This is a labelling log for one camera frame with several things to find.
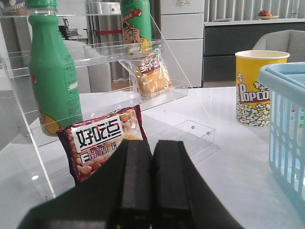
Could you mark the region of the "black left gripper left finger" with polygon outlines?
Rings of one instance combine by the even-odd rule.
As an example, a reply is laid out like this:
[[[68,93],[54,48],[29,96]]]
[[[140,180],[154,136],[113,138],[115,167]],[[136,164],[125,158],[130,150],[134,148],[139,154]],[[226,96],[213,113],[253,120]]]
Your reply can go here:
[[[89,178],[32,208],[20,229],[148,229],[151,152],[146,141],[124,140]]]

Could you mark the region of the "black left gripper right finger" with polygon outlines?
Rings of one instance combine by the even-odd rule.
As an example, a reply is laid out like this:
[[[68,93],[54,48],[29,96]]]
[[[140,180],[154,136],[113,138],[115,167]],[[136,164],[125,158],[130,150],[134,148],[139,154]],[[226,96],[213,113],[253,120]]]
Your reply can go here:
[[[182,141],[158,141],[153,154],[154,229],[241,229],[197,171]]]

